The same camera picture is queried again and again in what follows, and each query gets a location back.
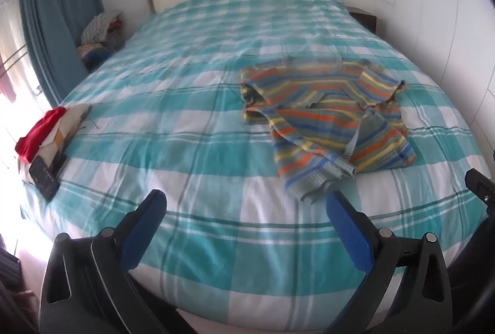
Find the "white wardrobe doors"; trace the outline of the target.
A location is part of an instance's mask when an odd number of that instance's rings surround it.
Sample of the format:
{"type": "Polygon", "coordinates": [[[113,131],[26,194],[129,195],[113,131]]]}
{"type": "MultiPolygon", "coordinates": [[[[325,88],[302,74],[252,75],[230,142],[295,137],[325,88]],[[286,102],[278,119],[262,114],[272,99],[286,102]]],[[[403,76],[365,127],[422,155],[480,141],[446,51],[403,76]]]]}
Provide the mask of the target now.
{"type": "Polygon", "coordinates": [[[490,105],[491,0],[375,0],[384,38],[447,93],[468,123],[490,105]]]}

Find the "blue curtain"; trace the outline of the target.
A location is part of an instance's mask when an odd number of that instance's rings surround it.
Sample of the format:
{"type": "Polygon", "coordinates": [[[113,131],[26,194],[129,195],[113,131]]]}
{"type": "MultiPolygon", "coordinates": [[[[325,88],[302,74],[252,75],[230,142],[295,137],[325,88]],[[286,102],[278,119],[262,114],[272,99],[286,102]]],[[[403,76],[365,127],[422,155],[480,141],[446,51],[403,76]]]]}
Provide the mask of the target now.
{"type": "Polygon", "coordinates": [[[101,0],[19,0],[24,40],[33,71],[53,107],[89,74],[77,48],[101,0]]]}

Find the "pile of clothes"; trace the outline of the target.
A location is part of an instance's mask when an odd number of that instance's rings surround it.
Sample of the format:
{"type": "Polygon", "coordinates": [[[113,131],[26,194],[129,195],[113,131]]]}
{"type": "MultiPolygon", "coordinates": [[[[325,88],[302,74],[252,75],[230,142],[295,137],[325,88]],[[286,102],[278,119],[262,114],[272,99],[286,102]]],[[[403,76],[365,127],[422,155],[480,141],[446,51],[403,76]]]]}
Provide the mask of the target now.
{"type": "Polygon", "coordinates": [[[92,73],[122,49],[124,43],[121,11],[104,11],[94,16],[83,30],[77,53],[92,73]]]}

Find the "red cloth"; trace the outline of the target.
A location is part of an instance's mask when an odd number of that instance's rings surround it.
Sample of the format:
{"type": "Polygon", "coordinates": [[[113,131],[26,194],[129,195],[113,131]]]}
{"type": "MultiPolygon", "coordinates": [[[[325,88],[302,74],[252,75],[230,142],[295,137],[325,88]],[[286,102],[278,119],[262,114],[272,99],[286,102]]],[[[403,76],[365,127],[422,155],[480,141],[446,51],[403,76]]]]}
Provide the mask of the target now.
{"type": "Polygon", "coordinates": [[[34,124],[30,131],[18,140],[15,151],[22,162],[31,163],[33,161],[39,147],[66,111],[67,108],[62,106],[48,110],[45,115],[34,124]]]}

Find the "beige patterned folded cloth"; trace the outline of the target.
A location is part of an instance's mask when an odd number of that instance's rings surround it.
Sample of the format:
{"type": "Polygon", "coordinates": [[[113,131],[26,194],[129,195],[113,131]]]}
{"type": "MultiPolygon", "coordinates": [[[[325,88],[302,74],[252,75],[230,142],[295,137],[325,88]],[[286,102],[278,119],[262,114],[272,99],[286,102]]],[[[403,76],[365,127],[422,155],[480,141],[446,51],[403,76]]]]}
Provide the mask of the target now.
{"type": "Polygon", "coordinates": [[[89,104],[78,104],[67,108],[66,113],[55,123],[35,155],[40,156],[47,166],[52,166],[54,159],[78,131],[91,109],[92,106],[89,104]]]}

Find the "teal plaid bed cover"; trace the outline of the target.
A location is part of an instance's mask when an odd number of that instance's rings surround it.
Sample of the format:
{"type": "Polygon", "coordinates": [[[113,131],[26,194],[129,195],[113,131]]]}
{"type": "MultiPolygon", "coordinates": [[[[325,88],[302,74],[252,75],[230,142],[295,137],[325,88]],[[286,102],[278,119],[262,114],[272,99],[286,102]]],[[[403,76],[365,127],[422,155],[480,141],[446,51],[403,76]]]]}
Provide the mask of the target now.
{"type": "Polygon", "coordinates": [[[399,103],[418,157],[339,190],[378,226],[434,233],[453,261],[487,217],[464,175],[488,166],[441,88],[336,0],[192,0],[153,16],[67,97],[91,112],[59,191],[46,201],[26,185],[23,214],[50,237],[92,236],[162,190],[168,211],[136,281],[219,323],[327,328],[363,276],[325,201],[284,191],[269,131],[245,123],[239,88],[248,66],[322,56],[378,62],[406,82],[399,103]]]}

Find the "striped knit sweater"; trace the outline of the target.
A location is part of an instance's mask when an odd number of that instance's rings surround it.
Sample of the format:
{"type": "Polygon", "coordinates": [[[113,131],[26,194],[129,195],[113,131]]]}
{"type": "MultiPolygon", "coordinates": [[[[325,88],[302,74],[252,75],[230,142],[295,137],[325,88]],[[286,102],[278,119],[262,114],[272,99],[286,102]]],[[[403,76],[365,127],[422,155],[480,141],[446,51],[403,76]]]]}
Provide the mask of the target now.
{"type": "Polygon", "coordinates": [[[379,64],[272,62],[245,68],[240,86],[244,120],[268,126],[278,174],[297,200],[416,160],[397,100],[405,83],[379,64]]]}

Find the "black smartphone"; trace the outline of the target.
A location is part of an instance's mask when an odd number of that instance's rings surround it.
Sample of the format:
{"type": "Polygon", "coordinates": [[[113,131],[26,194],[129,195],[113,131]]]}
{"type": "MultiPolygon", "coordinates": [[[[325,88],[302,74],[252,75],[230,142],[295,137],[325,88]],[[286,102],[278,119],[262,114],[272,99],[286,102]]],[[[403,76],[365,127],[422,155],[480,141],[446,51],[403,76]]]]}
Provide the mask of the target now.
{"type": "Polygon", "coordinates": [[[66,162],[65,153],[56,155],[50,166],[41,156],[36,156],[28,169],[33,184],[47,202],[54,198],[60,188],[59,175],[66,162]]]}

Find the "dark wooden nightstand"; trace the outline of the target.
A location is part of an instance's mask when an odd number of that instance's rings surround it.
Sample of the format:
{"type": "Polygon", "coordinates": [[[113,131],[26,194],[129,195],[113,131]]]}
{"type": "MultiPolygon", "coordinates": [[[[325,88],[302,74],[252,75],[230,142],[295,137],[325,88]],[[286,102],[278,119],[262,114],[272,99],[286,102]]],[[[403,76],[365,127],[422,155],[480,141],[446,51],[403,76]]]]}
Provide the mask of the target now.
{"type": "Polygon", "coordinates": [[[371,33],[377,32],[377,17],[369,11],[364,11],[358,7],[348,6],[349,14],[371,33]]]}

